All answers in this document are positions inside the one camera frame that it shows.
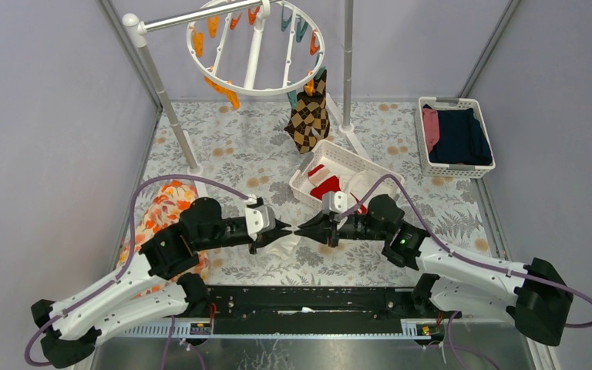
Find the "teal front clip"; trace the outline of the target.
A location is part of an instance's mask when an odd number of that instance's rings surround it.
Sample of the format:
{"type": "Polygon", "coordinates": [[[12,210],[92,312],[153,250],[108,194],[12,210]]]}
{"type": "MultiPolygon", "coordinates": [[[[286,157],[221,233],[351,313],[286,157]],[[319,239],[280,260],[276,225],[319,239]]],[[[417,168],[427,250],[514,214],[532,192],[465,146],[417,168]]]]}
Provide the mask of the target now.
{"type": "Polygon", "coordinates": [[[291,90],[287,92],[288,102],[292,109],[298,108],[298,92],[296,90],[291,90]]]}

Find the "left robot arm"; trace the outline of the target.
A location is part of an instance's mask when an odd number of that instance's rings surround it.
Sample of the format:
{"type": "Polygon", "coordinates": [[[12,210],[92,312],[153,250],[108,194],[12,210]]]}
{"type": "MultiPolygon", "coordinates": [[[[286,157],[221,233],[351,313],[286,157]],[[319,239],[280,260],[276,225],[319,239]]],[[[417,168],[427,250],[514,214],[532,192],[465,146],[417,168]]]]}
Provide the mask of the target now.
{"type": "Polygon", "coordinates": [[[242,217],[222,216],[220,203],[196,199],[171,224],[142,244],[130,264],[61,301],[31,306],[50,365],[66,368],[89,357],[116,334],[164,316],[202,315],[209,303],[203,278],[190,272],[199,253],[246,245],[250,254],[291,234],[262,198],[247,200],[242,217]]]}

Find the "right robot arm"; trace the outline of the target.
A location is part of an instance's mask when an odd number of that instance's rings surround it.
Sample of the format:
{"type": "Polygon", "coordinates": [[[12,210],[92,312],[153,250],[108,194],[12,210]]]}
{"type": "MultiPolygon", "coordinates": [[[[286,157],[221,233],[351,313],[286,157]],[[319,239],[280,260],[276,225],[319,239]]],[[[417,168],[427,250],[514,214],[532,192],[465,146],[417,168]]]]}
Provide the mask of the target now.
{"type": "Polygon", "coordinates": [[[441,247],[427,230],[406,222],[404,210],[388,195],[374,197],[365,213],[339,223],[333,205],[338,198],[327,193],[326,210],[295,233],[330,247],[340,240],[383,242],[389,262],[421,274],[411,297],[418,316],[458,311],[495,318],[541,344],[560,344],[574,296],[557,287],[564,280],[550,262],[534,258],[523,264],[441,247]]]}

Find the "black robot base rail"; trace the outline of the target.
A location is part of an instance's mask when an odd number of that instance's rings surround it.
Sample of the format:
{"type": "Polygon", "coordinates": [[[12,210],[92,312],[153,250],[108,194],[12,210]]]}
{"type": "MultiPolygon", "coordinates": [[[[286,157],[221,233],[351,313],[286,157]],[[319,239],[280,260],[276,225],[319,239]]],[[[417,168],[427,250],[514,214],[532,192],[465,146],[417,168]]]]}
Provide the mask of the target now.
{"type": "Polygon", "coordinates": [[[450,317],[412,288],[211,286],[181,321],[213,324],[219,336],[413,337],[450,317]]]}

